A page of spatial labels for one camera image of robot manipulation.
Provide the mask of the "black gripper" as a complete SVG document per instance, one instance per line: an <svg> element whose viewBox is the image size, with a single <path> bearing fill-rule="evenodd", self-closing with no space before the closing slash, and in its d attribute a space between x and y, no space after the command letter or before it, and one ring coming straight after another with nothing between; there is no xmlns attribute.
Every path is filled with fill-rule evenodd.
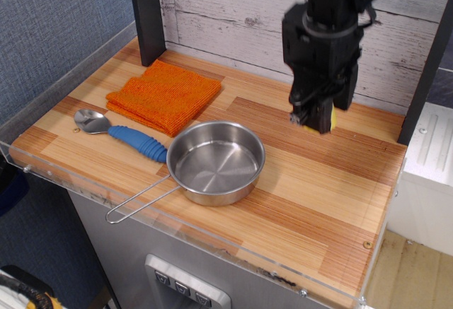
<svg viewBox="0 0 453 309"><path fill-rule="evenodd" d="M352 103L364 31L355 18L341 30L320 26L308 7L295 4L282 20L283 58L294 75L289 119L326 134L333 128L333 104L347 110Z"/></svg>

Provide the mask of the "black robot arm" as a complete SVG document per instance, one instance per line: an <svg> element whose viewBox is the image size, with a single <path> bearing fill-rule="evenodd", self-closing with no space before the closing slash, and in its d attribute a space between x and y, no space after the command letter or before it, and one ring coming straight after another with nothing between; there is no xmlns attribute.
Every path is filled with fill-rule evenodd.
<svg viewBox="0 0 453 309"><path fill-rule="evenodd" d="M291 122L325 134L334 110L347 110L355 92L360 41L376 12L374 0L307 0L282 20L283 59L294 80Z"/></svg>

